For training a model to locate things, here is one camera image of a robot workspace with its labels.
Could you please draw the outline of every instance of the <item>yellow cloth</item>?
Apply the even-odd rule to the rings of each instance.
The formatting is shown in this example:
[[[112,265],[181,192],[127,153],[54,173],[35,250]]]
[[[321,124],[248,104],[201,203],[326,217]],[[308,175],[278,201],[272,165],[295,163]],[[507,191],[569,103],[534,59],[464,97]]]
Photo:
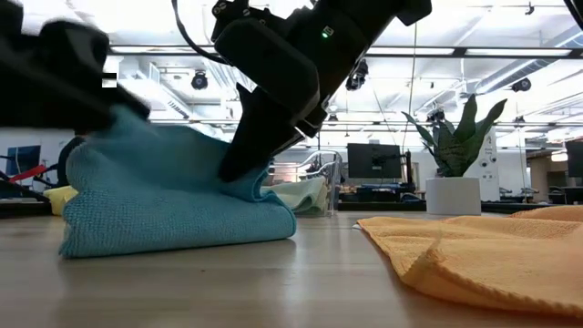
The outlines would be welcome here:
[[[447,301],[583,317],[583,206],[358,223],[401,281]]]
[[[62,216],[65,204],[77,195],[77,191],[73,187],[67,186],[45,190],[43,194],[51,201],[53,215]]]

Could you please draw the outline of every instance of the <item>black robotic arm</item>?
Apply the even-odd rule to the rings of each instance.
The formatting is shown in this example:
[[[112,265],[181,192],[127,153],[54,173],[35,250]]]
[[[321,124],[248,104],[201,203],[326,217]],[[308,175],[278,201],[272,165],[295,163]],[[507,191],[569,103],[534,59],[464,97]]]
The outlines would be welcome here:
[[[430,0],[320,0],[282,19],[248,0],[219,0],[215,49],[259,86],[238,86],[243,114],[221,178],[235,180],[313,138],[332,95],[389,23],[409,26],[431,11]]]
[[[177,10],[178,0],[171,0]],[[583,28],[583,0],[565,0]],[[220,166],[233,181],[305,137],[326,119],[334,92],[355,72],[366,51],[397,17],[411,25],[432,11],[430,0],[320,0],[283,19],[248,0],[219,0],[212,40],[220,56],[203,56],[235,66],[257,85],[238,86],[243,115]],[[0,0],[0,127],[95,130],[112,122],[110,109],[126,104],[139,116],[149,110],[122,86],[103,88],[109,39],[93,28],[68,22],[46,24],[39,36],[20,33],[23,10]]]

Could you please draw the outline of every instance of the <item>table surface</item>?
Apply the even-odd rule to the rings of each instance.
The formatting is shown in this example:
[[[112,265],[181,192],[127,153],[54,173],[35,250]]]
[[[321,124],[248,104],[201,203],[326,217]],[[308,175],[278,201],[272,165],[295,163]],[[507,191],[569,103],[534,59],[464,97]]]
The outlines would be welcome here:
[[[10,328],[580,327],[442,302],[403,286],[357,219],[299,219],[286,241],[63,261],[59,218],[0,220],[0,320]]]

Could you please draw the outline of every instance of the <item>teal microfiber cloth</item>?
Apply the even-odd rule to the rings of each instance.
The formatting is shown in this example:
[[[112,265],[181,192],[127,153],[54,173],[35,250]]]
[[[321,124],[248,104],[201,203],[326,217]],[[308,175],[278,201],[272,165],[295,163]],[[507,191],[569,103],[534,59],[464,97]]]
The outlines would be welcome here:
[[[181,126],[154,126],[126,108],[75,149],[66,174],[79,193],[65,206],[60,254],[81,258],[273,241],[296,220],[273,193],[267,168],[217,178],[228,143]]]
[[[325,177],[261,187],[261,190],[275,192],[296,214],[317,214],[326,209],[328,189]]]

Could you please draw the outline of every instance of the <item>green leaf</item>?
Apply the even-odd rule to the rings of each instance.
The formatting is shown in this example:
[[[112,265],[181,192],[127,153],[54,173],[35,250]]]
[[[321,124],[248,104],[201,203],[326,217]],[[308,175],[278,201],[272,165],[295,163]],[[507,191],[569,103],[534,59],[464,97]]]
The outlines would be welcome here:
[[[431,134],[429,133],[429,131],[427,131],[426,128],[420,126],[417,124],[417,122],[415,122],[415,119],[411,117],[411,115],[402,112],[405,117],[407,118],[407,120],[409,121],[409,123],[413,123],[415,125],[415,127],[417,128],[417,131],[419,132],[419,134],[421,135],[421,137],[430,145],[430,146],[434,146],[435,142],[433,137],[431,137]]]
[[[433,126],[431,128],[431,132],[434,135],[434,142],[436,145],[439,145],[439,127],[438,126]]]
[[[451,177],[462,177],[467,170],[464,146],[449,132],[443,122],[439,122],[439,144],[436,157],[451,170]]]
[[[431,154],[431,156],[435,157],[434,150],[431,149],[431,146],[427,145],[427,143],[424,141],[421,141],[421,143],[424,145],[425,149],[429,150],[429,153]]]
[[[476,113],[476,95],[472,95],[465,103],[462,120],[455,131],[455,137],[461,142],[468,140],[476,133]]]
[[[442,170],[442,174],[445,177],[453,177],[453,173],[452,170],[449,166],[447,166],[447,163],[443,162],[442,160],[439,159],[439,156],[437,155],[438,153],[433,151],[431,149],[431,147],[429,147],[426,143],[424,143],[424,146],[427,148],[427,150],[429,150],[429,153],[431,154],[431,156],[434,157],[435,159],[435,164],[437,164],[437,166],[439,167],[439,169]]]
[[[504,111],[504,106],[505,106],[507,101],[508,101],[508,99],[504,99],[504,100],[498,102],[497,104],[495,104],[490,109],[486,118],[482,119],[478,123],[479,128],[476,130],[477,136],[481,135],[482,138],[484,138],[486,133],[488,133],[490,128],[492,128],[492,124],[494,124],[494,121],[496,121],[500,117],[500,115],[502,115],[502,112]]]
[[[475,135],[464,142],[464,149],[467,154],[467,161],[469,162],[469,165],[472,165],[474,161],[476,161],[477,156],[480,153],[480,149],[482,148],[482,144],[484,144],[484,138],[486,137],[488,131],[492,128],[494,121],[497,120],[500,115],[502,115],[506,101],[507,99],[504,99],[495,104],[492,109],[490,109],[490,112],[486,118],[476,124],[477,130]]]
[[[447,129],[449,129],[449,132],[451,132],[453,135],[455,135],[455,128],[454,128],[454,125],[452,124],[452,122],[450,122],[446,119],[446,120],[444,120],[444,124],[447,126]]]

